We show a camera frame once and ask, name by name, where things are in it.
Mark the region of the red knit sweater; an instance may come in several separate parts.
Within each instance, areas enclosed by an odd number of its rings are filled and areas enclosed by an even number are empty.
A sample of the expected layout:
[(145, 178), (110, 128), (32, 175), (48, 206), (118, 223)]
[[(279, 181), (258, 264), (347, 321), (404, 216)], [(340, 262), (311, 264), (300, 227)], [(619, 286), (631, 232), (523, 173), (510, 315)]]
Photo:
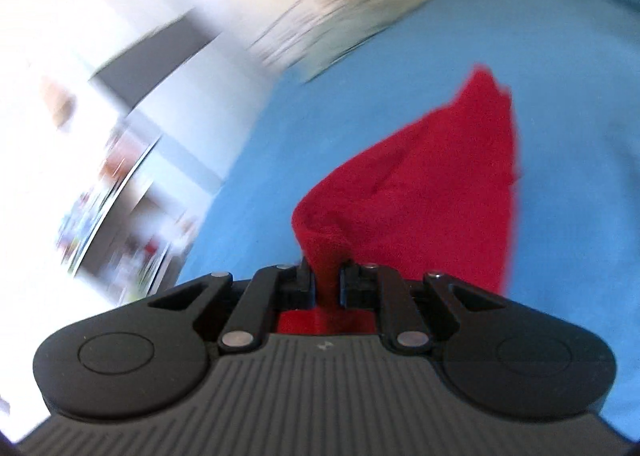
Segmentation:
[(515, 220), (512, 98), (485, 66), (457, 96), (336, 168), (297, 205), (292, 228), (316, 304), (283, 311), (279, 334), (370, 334), (372, 313), (338, 304), (343, 263), (406, 280), (444, 272), (502, 294)]

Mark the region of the white shelf desk unit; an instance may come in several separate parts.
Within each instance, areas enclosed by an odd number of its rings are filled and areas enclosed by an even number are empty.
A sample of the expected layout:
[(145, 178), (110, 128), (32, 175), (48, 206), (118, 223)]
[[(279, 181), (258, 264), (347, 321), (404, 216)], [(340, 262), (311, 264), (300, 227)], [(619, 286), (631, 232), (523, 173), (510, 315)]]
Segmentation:
[(171, 286), (221, 180), (164, 126), (99, 81), (46, 92), (75, 197), (64, 270), (116, 306)]

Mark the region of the white grey wardrobe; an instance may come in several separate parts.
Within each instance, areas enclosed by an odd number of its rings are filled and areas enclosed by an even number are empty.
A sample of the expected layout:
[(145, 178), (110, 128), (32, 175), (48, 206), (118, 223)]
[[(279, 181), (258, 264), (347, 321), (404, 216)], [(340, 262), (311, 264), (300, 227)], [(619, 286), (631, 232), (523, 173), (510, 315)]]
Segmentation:
[(203, 190), (227, 179), (265, 107), (269, 72), (198, 11), (146, 34), (92, 76), (122, 116)]

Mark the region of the blue bed sheet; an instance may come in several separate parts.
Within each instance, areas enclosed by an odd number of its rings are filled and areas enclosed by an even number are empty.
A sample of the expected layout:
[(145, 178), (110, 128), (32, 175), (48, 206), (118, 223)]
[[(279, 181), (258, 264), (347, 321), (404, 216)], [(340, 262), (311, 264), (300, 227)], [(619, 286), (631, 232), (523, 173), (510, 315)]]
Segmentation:
[(433, 0), (319, 77), (285, 72), (180, 277), (299, 259), (291, 218), (325, 176), (409, 124), (436, 155), (481, 153), (491, 109), (456, 116), (477, 66), (512, 101), (510, 298), (600, 335), (606, 420), (639, 434), (639, 12), (620, 0)]

